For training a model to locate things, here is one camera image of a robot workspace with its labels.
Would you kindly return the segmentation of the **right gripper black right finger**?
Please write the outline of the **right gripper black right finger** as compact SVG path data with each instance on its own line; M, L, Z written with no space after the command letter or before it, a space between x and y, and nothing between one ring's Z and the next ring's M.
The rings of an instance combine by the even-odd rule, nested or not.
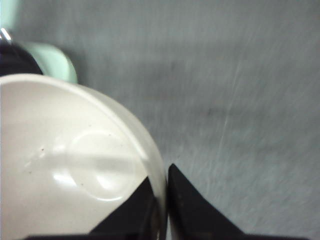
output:
M299 240L297 236L250 234L211 205L175 165L168 168L168 214L173 240Z

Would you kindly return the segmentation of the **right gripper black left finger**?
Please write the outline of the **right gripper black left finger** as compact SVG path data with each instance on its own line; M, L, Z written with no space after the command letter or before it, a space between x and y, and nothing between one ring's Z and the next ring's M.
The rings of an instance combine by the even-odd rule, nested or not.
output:
M30 235L27 240L155 240L157 201L146 177L132 195L86 234Z

